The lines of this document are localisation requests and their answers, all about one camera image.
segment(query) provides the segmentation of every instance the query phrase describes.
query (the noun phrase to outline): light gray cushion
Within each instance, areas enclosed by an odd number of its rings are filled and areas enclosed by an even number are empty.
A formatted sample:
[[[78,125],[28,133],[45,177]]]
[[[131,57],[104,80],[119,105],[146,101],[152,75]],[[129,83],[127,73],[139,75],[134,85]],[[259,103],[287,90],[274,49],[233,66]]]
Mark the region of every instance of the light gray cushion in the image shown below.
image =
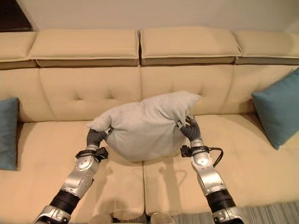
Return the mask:
[[[179,91],[112,108],[87,126],[96,131],[113,128],[107,144],[129,161],[143,161],[179,150],[185,137],[175,127],[185,124],[199,95]]]

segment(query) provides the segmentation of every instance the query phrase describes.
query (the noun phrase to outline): gray rug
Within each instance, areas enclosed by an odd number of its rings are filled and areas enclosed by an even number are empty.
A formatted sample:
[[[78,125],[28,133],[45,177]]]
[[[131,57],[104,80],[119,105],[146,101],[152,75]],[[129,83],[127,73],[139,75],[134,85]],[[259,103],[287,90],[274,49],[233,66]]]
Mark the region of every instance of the gray rug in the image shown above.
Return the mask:
[[[299,201],[243,208],[251,224],[299,224]],[[214,224],[211,213],[173,216],[177,224]],[[148,224],[143,216],[123,223]]]

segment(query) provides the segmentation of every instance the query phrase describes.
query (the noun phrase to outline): teal pillow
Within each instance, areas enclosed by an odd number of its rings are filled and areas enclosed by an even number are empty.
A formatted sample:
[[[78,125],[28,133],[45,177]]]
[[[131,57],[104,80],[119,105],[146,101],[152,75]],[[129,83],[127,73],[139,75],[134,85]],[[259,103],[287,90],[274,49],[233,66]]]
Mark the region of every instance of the teal pillow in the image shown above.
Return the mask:
[[[0,169],[16,169],[18,98],[0,101]]]
[[[279,149],[299,130],[299,68],[252,96],[269,142]]]

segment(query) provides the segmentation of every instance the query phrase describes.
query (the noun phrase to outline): sofa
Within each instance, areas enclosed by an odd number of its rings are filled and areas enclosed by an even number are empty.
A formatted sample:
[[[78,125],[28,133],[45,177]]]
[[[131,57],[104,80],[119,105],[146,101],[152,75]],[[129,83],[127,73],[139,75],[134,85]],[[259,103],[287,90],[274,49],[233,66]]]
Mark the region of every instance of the sofa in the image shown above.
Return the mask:
[[[90,120],[181,90],[202,96],[191,114],[205,145],[223,149],[216,169],[238,206],[299,200],[299,134],[275,150],[251,96],[299,67],[298,34],[197,26],[47,29],[0,33],[0,49],[0,100],[17,97],[20,104],[17,170],[0,170],[1,223],[28,224],[51,202],[86,147]],[[179,148],[129,162],[101,146],[109,158],[71,222],[210,210]]]

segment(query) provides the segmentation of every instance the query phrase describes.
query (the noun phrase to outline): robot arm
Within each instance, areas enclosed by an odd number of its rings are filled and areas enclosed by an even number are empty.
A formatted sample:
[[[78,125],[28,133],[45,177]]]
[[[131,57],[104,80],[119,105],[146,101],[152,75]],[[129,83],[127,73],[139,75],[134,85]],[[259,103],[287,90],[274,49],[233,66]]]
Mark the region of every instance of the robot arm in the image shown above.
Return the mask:
[[[204,146],[195,118],[189,115],[186,121],[190,125],[183,126],[178,122],[177,127],[190,140],[191,148],[183,146],[181,155],[191,158],[192,167],[197,173],[199,184],[212,211],[214,222],[216,224],[247,224],[246,217],[236,207],[224,181],[214,168],[223,156],[222,149]],[[221,155],[214,164],[209,154],[211,150],[221,150]]]
[[[60,191],[47,205],[33,224],[67,224],[80,199],[93,183],[101,160],[108,158],[108,152],[100,147],[100,142],[112,131],[97,132],[90,129],[87,135],[86,150],[80,151],[73,171],[68,175]]]

